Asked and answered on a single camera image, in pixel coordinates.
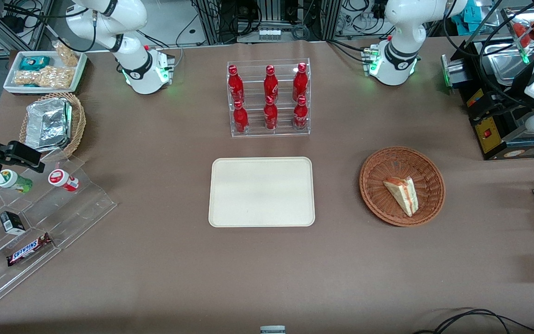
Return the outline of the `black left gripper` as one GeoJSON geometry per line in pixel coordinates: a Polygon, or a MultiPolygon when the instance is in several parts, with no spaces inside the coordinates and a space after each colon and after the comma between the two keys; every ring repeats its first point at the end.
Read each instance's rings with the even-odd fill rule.
{"type": "Polygon", "coordinates": [[[534,115],[534,108],[504,104],[500,95],[476,90],[468,93],[468,116],[470,123],[479,123],[486,118],[502,114],[506,129],[524,127],[526,120],[534,115]]]}

